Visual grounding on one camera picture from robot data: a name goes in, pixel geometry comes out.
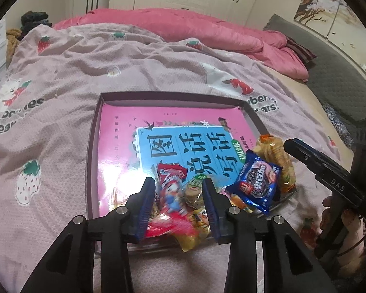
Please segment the person's right hand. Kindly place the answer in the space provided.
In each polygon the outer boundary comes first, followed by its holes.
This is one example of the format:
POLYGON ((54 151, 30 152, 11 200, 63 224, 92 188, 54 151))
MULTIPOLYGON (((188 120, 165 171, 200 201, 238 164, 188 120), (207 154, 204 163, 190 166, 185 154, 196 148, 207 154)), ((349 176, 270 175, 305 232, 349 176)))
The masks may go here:
MULTIPOLYGON (((332 197, 328 196, 323 199, 322 204, 325 207, 321 215, 320 229, 324 230, 330 221, 330 207, 332 197)), ((342 253, 350 249, 364 236, 364 223, 351 210, 344 210, 342 213, 342 221, 348 233, 343 241, 343 246, 339 252, 342 253)), ((336 276, 340 278, 350 278, 354 276, 362 266, 364 260, 364 242, 361 242, 356 248, 341 257, 337 257, 336 276)))

